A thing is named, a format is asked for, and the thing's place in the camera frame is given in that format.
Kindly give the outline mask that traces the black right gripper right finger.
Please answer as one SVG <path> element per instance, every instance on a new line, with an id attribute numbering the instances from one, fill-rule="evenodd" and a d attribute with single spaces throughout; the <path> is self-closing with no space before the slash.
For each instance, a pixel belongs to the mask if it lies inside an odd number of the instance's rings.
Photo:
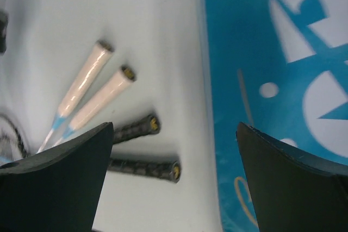
<path id="1" fill-rule="evenodd" d="M 347 231 L 347 166 L 240 122 L 239 153 L 260 231 Z"/>

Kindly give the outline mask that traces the blue racket bag cover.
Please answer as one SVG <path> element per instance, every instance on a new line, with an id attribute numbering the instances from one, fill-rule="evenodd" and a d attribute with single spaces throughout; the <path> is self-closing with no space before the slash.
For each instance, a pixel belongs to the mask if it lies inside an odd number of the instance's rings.
<path id="1" fill-rule="evenodd" d="M 347 164 L 347 0 L 205 0 L 224 231 L 258 224 L 240 122 Z"/>

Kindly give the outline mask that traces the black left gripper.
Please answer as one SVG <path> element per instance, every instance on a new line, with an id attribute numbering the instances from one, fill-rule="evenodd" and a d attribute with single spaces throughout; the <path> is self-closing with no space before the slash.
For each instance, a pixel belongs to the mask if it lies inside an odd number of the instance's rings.
<path id="1" fill-rule="evenodd" d="M 5 53 L 7 50 L 6 37 L 7 37 L 7 26 L 9 23 L 8 13 L 1 10 L 0 13 L 0 52 Z"/>

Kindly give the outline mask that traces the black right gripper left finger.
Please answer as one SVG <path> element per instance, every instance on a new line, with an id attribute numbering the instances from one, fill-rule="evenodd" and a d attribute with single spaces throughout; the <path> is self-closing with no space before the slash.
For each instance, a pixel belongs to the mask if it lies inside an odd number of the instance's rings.
<path id="1" fill-rule="evenodd" d="M 91 231 L 113 124 L 1 166 L 1 231 Z"/>

